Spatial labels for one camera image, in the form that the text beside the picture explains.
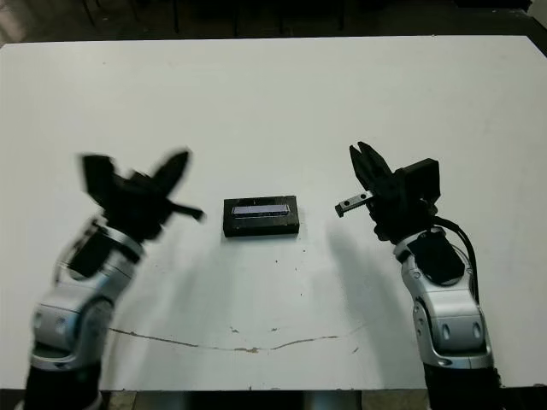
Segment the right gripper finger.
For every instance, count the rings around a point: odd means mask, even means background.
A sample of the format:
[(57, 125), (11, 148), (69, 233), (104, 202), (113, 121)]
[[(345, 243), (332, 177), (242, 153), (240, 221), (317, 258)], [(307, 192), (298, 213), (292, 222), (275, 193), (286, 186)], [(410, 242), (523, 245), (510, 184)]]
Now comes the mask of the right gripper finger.
[(387, 165), (385, 159), (369, 144), (358, 142), (358, 144), (364, 144), (368, 151), (369, 163), (373, 175), (373, 183), (371, 188), (374, 188), (380, 182), (388, 179), (392, 176), (392, 170)]
[(350, 146), (350, 159), (356, 175), (364, 190), (370, 190), (373, 175), (369, 163), (368, 151), (364, 144)]

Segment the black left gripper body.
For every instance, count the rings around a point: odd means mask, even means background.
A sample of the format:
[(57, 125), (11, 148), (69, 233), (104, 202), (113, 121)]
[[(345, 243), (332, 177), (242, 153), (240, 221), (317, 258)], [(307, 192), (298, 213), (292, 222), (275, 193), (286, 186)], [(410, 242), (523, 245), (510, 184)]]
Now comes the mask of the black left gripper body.
[(197, 221), (204, 211), (172, 202), (147, 186), (149, 175), (133, 173), (130, 178), (114, 177), (114, 186), (102, 204), (107, 225), (137, 242), (157, 238), (172, 214), (182, 214)]

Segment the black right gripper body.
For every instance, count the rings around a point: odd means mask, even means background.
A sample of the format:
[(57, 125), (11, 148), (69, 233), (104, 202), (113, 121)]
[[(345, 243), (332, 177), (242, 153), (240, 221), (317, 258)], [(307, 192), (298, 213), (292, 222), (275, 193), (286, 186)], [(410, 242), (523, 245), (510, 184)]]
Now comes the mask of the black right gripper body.
[(371, 190), (339, 202), (338, 217), (365, 206), (374, 222), (374, 233), (382, 242), (399, 243), (431, 229), (437, 213), (438, 169), (400, 168), (387, 179), (384, 191)]

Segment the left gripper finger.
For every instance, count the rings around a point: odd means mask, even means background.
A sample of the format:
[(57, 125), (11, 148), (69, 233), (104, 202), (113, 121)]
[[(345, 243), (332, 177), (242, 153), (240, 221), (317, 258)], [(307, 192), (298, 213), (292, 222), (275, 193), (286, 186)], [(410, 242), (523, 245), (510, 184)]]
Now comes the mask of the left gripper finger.
[(185, 169), (191, 159), (191, 152), (183, 149), (173, 152), (164, 164), (164, 195), (169, 196), (183, 178)]
[(178, 181), (177, 153), (167, 155), (150, 174), (147, 186), (159, 195), (169, 195)]

